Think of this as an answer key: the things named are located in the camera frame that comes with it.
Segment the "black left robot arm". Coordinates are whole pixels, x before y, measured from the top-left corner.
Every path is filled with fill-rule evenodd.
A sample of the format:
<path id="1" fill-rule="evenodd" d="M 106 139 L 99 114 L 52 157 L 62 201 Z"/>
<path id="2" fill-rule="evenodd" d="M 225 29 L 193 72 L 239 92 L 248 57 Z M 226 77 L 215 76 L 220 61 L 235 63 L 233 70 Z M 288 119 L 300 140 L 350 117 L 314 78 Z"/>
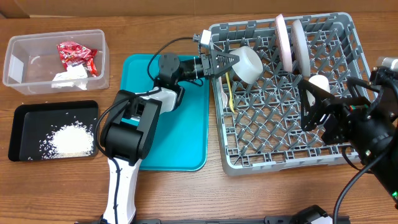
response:
<path id="1" fill-rule="evenodd" d="M 113 104 L 98 119 L 94 141 L 109 165 L 108 203 L 100 223 L 136 221 L 139 168 L 153 145 L 160 115 L 181 105 L 185 89 L 179 83 L 198 85 L 204 79 L 218 78 L 240 61 L 237 55 L 213 49 L 208 30 L 191 40 L 208 52 L 180 60 L 177 54 L 158 50 L 152 56 L 159 68 L 157 76 L 151 78 L 153 89 L 142 93 L 118 91 Z"/>

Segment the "yellow plastic spoon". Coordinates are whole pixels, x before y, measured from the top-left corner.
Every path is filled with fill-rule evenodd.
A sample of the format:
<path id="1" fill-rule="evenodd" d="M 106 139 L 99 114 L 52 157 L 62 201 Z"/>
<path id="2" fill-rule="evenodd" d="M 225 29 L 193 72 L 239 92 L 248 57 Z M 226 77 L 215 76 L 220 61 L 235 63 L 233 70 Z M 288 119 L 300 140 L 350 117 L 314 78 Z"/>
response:
<path id="1" fill-rule="evenodd" d="M 228 85 L 228 93 L 229 93 L 228 106 L 229 106 L 231 112 L 234 113 L 233 93 L 232 93 L 232 89 L 231 89 L 231 83 L 230 83 L 230 80 L 229 80 L 229 73 L 228 72 L 225 73 L 225 77 L 226 77 L 226 82 L 227 82 L 227 85 Z"/>

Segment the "grey bowl of rice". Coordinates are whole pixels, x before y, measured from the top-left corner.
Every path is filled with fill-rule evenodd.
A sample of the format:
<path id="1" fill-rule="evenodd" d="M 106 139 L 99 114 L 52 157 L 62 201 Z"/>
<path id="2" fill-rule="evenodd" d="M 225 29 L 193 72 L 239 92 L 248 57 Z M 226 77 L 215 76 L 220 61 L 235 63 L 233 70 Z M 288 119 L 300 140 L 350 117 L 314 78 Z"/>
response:
<path id="1" fill-rule="evenodd" d="M 263 74 L 263 64 L 255 50 L 248 46 L 230 52 L 237 55 L 239 62 L 232 66 L 237 76 L 247 84 L 253 84 Z"/>

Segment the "red ketchup packet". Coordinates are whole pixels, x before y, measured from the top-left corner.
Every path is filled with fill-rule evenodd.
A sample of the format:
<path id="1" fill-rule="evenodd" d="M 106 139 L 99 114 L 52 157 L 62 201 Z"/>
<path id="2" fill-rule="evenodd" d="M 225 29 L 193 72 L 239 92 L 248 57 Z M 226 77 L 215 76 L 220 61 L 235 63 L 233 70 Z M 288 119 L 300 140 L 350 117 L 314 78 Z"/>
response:
<path id="1" fill-rule="evenodd" d="M 88 71 L 94 76 L 97 77 L 98 76 L 98 71 L 96 69 L 93 57 L 90 58 L 87 62 L 86 62 L 86 66 L 88 68 Z"/>

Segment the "grey round plate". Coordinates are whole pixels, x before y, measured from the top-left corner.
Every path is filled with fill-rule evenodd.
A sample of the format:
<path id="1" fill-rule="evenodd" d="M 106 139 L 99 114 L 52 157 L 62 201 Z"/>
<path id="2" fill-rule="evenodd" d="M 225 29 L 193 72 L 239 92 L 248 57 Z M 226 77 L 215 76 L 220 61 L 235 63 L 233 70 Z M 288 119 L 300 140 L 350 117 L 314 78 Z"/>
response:
<path id="1" fill-rule="evenodd" d="M 306 36 L 302 23 L 299 19 L 293 21 L 291 27 L 292 42 L 294 47 L 295 59 L 298 61 L 301 75 L 310 77 L 311 66 L 307 47 Z"/>

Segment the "white napkin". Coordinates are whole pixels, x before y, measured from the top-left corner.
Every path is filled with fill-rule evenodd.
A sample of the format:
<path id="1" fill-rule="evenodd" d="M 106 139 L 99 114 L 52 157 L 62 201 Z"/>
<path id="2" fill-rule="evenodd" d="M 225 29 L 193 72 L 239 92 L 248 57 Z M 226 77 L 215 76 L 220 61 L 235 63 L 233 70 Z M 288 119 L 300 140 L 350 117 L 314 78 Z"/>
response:
<path id="1" fill-rule="evenodd" d="M 66 72 L 58 73 L 52 80 L 52 88 L 78 87 L 87 90 L 88 74 L 84 66 L 68 66 Z"/>

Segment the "silver foil wrapper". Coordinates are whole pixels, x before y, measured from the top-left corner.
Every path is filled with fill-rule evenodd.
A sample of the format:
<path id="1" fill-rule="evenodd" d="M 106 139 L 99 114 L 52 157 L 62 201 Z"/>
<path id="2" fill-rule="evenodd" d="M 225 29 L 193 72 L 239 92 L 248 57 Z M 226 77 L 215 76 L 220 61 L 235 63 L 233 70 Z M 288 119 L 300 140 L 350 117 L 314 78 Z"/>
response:
<path id="1" fill-rule="evenodd" d="M 96 49 L 89 49 L 73 41 L 61 42 L 57 45 L 60 60 L 65 69 L 68 66 L 86 64 L 86 62 L 97 54 Z"/>

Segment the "pink round plate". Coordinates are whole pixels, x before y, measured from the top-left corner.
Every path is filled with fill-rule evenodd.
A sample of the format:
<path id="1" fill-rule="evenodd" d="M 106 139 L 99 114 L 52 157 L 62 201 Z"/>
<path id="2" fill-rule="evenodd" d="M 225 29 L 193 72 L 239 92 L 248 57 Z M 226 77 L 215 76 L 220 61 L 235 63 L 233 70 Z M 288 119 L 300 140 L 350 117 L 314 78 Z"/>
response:
<path id="1" fill-rule="evenodd" d="M 287 27 L 282 14 L 279 14 L 275 18 L 275 35 L 277 37 L 277 43 L 279 48 L 279 58 L 283 64 L 283 68 L 286 72 L 292 72 L 292 54 L 290 49 L 289 35 Z"/>

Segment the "white plastic fork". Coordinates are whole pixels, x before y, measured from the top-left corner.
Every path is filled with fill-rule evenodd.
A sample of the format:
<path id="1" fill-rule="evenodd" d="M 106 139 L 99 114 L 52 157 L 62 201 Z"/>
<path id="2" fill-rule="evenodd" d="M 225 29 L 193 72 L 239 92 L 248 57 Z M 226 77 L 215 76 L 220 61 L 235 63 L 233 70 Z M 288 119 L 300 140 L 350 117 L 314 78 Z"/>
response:
<path id="1" fill-rule="evenodd" d="M 220 93 L 221 93 L 221 102 L 222 102 L 223 108 L 225 109 L 228 106 L 228 96 L 224 92 L 223 84 L 222 84 L 222 78 L 219 77 L 218 81 L 219 81 L 219 86 L 220 86 L 219 89 L 220 89 Z"/>

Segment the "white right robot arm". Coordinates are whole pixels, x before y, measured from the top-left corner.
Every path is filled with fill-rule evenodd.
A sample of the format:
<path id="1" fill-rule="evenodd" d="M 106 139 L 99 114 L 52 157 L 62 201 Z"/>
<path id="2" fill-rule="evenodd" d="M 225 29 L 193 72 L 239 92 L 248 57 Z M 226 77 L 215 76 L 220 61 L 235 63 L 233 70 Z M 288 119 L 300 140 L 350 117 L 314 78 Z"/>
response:
<path id="1" fill-rule="evenodd" d="M 348 223 L 338 212 L 345 195 L 365 173 L 374 175 L 397 200 L 397 58 L 379 57 L 369 81 L 348 77 L 350 97 L 339 98 L 308 80 L 298 83 L 301 128 L 323 125 L 326 145 L 349 142 L 363 168 L 351 178 L 329 216 L 318 206 L 294 215 L 292 223 Z"/>

